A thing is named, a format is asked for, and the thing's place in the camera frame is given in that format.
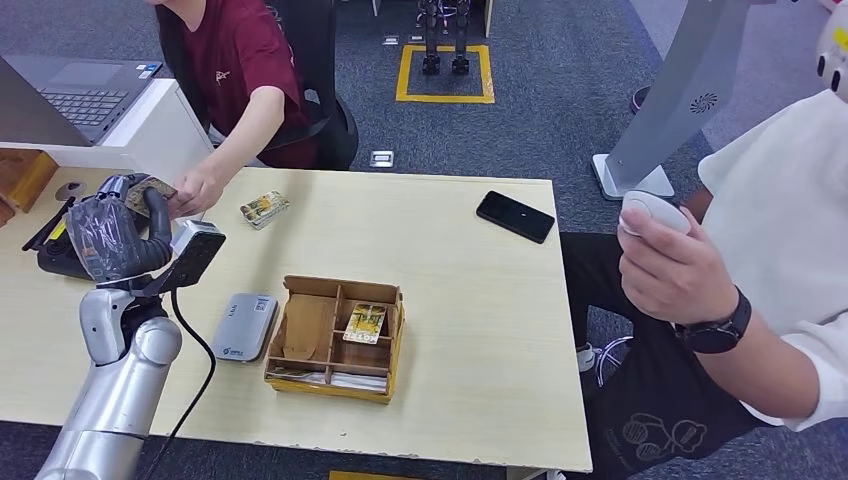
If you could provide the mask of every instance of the black watch strap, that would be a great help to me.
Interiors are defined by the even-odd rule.
[[[678,325],[678,336],[690,350],[698,353],[724,353],[736,348],[751,321],[751,302],[739,287],[736,290],[739,292],[739,303],[726,319],[685,327]]]

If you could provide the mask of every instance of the gray power bank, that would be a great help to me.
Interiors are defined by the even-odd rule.
[[[276,309],[277,300],[270,295],[233,295],[215,331],[212,352],[222,360],[256,360],[262,352]]]

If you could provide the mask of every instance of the white t-shirt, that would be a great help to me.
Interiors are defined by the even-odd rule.
[[[830,91],[801,100],[706,157],[698,173],[714,196],[704,229],[731,278],[819,375],[809,418],[746,407],[796,431],[848,417],[848,104]]]

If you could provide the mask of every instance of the black pants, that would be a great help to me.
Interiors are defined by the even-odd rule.
[[[621,248],[614,235],[561,233],[560,241],[575,345],[586,344],[590,305],[633,323],[621,367],[585,401],[591,478],[626,478],[678,456],[703,458],[766,425],[712,381],[667,322],[630,303],[621,288]]]

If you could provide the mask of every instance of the hand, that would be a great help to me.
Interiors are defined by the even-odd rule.
[[[640,210],[621,212],[640,235],[618,227],[621,287],[639,311],[659,320],[681,325],[721,320],[736,310],[739,293],[704,229],[689,210],[681,211],[692,226],[689,235]]]
[[[171,218],[188,217],[208,210],[218,202],[232,178],[233,175],[215,168],[215,164],[208,160],[189,170],[174,185],[177,194],[168,201]]]

